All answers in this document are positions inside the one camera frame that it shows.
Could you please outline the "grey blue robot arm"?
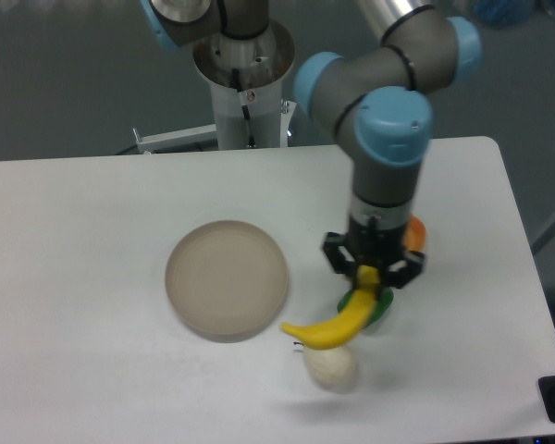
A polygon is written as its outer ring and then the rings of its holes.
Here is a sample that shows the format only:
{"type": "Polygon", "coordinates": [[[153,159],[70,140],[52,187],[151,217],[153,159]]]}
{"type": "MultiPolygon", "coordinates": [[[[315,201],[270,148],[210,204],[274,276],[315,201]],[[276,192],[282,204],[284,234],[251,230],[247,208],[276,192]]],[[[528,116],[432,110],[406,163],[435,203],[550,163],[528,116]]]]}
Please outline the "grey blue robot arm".
{"type": "MultiPolygon", "coordinates": [[[[297,106],[350,157],[347,231],[326,235],[333,270],[356,278],[374,267],[387,288],[423,270],[404,246],[413,197],[432,136],[427,95],[472,76],[482,59],[475,26],[428,1],[362,1],[379,46],[348,61],[323,52],[295,70],[297,106]]],[[[281,139],[281,83],[294,69],[294,41],[266,1],[145,1],[163,46],[191,44],[208,82],[221,149],[274,147],[281,139]]]]}

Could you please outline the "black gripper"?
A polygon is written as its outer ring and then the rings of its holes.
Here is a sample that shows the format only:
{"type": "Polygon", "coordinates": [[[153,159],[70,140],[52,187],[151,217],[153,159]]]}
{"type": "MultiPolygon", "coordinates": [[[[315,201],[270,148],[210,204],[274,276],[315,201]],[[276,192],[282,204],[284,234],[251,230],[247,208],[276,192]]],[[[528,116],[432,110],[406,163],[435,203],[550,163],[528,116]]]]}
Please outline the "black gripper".
{"type": "Polygon", "coordinates": [[[327,232],[323,253],[332,271],[355,286],[360,265],[378,269],[381,285],[402,289],[417,278],[426,265],[426,254],[405,251],[403,239],[407,225],[379,230],[350,221],[347,234],[327,232]]]}

